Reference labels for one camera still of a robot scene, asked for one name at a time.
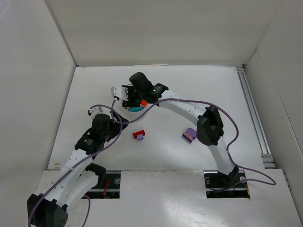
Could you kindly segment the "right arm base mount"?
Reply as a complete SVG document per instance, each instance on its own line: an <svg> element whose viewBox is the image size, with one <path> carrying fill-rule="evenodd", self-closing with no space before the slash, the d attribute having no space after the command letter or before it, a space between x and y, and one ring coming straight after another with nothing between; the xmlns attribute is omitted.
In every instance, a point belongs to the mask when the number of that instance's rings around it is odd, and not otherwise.
<svg viewBox="0 0 303 227"><path fill-rule="evenodd" d="M205 189L206 197L209 199L223 199L223 198L250 198L250 193L246 182L240 182L245 179L245 173L240 170L235 179L231 182L224 181L217 171L205 171Z"/></svg>

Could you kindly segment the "small lilac lego brick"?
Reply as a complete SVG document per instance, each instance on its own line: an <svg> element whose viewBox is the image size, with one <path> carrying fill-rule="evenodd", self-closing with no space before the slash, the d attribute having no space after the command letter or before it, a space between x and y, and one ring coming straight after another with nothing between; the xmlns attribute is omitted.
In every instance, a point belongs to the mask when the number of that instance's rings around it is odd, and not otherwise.
<svg viewBox="0 0 303 227"><path fill-rule="evenodd" d="M143 139L144 139L144 136L143 136L142 134L140 134L140 135L137 136L137 140L138 140L138 141L141 141L141 140L143 140Z"/></svg>

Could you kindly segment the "orange lego wedge piece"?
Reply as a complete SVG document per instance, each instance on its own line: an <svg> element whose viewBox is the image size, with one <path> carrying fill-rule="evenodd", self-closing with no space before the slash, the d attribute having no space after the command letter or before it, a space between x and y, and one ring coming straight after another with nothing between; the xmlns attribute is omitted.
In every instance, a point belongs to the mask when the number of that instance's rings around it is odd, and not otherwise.
<svg viewBox="0 0 303 227"><path fill-rule="evenodd" d="M145 101L145 100L143 100L142 102L141 102L141 105L143 105L143 106L147 106L147 102Z"/></svg>

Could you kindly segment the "teal lego brick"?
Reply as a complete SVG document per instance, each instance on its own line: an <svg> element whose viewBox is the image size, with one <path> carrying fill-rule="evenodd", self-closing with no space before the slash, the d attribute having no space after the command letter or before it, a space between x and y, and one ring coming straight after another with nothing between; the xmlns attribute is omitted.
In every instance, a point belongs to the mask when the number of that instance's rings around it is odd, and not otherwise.
<svg viewBox="0 0 303 227"><path fill-rule="evenodd" d="M141 111L143 108L142 107L130 107L129 109L128 109L128 111L130 111L130 112L139 112L139 111Z"/></svg>

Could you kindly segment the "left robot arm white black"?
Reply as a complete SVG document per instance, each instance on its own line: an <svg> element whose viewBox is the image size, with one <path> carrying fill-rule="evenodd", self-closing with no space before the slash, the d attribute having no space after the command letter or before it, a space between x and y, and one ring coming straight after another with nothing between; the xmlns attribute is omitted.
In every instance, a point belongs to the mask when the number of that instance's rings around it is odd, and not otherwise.
<svg viewBox="0 0 303 227"><path fill-rule="evenodd" d="M102 106L90 111L92 125L76 143L71 156L49 187L27 200L28 226L63 227L69 213L81 198L93 187L102 185L106 169L93 162L97 154L112 146L127 127L129 121L110 110L102 112Z"/></svg>

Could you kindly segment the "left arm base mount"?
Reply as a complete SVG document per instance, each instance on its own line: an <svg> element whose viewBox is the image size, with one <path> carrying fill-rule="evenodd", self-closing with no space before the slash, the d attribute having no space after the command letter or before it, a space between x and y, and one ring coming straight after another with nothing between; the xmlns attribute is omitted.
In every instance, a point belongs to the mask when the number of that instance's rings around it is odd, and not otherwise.
<svg viewBox="0 0 303 227"><path fill-rule="evenodd" d="M105 181L86 192L90 199L119 199L121 171L107 171Z"/></svg>

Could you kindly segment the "red lego brick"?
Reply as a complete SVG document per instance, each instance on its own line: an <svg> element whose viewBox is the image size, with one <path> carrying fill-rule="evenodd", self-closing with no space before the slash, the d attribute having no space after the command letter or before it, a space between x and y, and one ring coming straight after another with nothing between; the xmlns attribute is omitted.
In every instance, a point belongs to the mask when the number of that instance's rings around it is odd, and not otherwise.
<svg viewBox="0 0 303 227"><path fill-rule="evenodd" d="M144 130L140 130L140 131L137 131L137 132L134 132L134 133L133 133L133 138L134 138L134 139L137 139L138 136L144 137L144 136L145 136L145 131L144 131Z"/></svg>

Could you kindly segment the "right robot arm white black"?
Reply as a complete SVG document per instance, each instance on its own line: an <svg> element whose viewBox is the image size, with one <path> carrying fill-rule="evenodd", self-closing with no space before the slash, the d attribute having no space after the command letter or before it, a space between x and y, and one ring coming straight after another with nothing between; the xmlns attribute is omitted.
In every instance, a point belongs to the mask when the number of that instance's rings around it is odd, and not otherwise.
<svg viewBox="0 0 303 227"><path fill-rule="evenodd" d="M224 141L222 109L207 103L198 106L199 101L185 100L167 86L153 85L142 72L133 74L130 85L122 85L114 94L122 100L124 107L137 107L141 101L173 111L196 126L196 138L210 150L220 177L220 190L227 190L236 184L239 167L232 160L229 145Z"/></svg>

